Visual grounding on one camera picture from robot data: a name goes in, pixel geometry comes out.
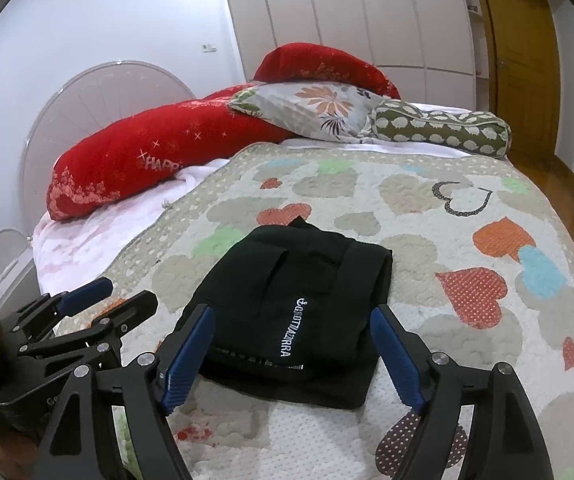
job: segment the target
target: headboard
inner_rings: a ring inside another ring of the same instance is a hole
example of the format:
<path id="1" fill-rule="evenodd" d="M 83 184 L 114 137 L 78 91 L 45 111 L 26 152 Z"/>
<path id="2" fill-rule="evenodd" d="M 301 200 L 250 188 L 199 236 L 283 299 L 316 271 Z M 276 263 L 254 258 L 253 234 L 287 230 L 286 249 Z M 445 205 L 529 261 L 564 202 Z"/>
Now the headboard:
<path id="1" fill-rule="evenodd" d="M 45 214 L 54 164 L 71 146 L 119 119 L 192 98 L 176 76 L 141 61 L 103 63 L 68 81 L 33 123 L 20 161 L 26 232 Z"/>

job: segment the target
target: pocket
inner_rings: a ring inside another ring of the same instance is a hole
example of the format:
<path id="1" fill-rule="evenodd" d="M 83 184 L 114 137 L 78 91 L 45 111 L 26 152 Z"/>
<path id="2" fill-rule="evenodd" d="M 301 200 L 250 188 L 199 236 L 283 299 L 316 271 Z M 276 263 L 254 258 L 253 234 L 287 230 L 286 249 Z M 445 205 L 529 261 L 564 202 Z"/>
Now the pocket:
<path id="1" fill-rule="evenodd" d="M 242 240 L 211 269 L 196 295 L 228 318 L 253 320 L 259 316 L 265 291 L 287 253 L 284 248 Z"/>

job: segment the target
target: blue gripper pad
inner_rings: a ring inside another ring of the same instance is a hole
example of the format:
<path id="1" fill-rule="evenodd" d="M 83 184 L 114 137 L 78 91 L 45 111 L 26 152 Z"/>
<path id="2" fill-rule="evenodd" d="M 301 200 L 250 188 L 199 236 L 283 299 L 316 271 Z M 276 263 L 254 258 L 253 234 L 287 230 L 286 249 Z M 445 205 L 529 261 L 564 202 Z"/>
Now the blue gripper pad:
<path id="1" fill-rule="evenodd" d="M 187 400 L 215 332 L 216 316 L 213 310 L 207 307 L 167 368 L 164 395 L 160 401 L 165 415 L 170 415 L 176 406 Z"/>
<path id="2" fill-rule="evenodd" d="M 379 308 L 371 312 L 370 329 L 371 339 L 387 367 L 400 400 L 420 413 L 425 401 L 420 391 L 418 368 Z"/>
<path id="3" fill-rule="evenodd" d="M 108 298 L 112 292 L 112 280 L 105 277 L 98 278 L 64 296 L 57 307 L 58 313 L 62 317 L 75 316 L 84 309 Z"/>

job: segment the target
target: red pillow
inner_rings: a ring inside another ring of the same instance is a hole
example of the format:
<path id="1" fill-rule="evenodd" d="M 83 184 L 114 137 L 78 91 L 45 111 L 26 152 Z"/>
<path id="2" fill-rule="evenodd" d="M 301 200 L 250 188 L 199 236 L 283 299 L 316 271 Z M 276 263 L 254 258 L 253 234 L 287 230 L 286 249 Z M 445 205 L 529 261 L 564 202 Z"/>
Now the red pillow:
<path id="1" fill-rule="evenodd" d="M 376 67 L 343 50 L 313 43 L 289 43 L 270 52 L 254 76 L 265 83 L 295 80 L 347 83 L 400 99 L 398 89 Z"/>
<path id="2" fill-rule="evenodd" d="M 293 134 L 233 112 L 228 98 L 146 110 L 81 140 L 56 162 L 47 192 L 54 220 L 82 217 L 141 192 L 184 166 L 234 155 L 254 142 Z"/>
<path id="3" fill-rule="evenodd" d="M 207 97 L 203 98 L 202 101 L 206 101 L 209 99 L 218 99 L 220 97 L 233 97 L 234 94 L 237 94 L 241 90 L 245 88 L 249 88 L 250 86 L 256 86 L 253 83 L 242 83 L 241 85 L 230 86 L 228 88 L 223 88 L 222 90 L 218 90 L 213 94 L 209 94 Z"/>

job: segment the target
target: bedspread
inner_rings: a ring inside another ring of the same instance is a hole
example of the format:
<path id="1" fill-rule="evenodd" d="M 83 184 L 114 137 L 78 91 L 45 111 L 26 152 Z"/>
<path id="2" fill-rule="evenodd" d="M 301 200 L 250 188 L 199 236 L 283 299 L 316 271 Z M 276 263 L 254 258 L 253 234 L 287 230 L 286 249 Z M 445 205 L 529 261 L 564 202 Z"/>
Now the bedspread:
<path id="1" fill-rule="evenodd" d="M 262 224 L 296 216 L 393 251 L 389 305 L 459 364 L 518 373 L 557 480 L 574 479 L 574 244 L 547 199 L 510 164 L 480 156 L 289 150 L 254 144 L 181 198 L 105 272 L 112 301 L 148 289 L 158 313 L 124 338 L 123 361 L 155 349 L 214 263 Z M 354 412 L 270 402 L 198 378 L 169 423 L 195 479 L 383 479 L 414 430 L 379 363 Z M 463 449 L 472 410 L 462 410 Z M 124 417 L 121 438 L 129 451 Z M 458 476 L 454 456 L 444 478 Z"/>

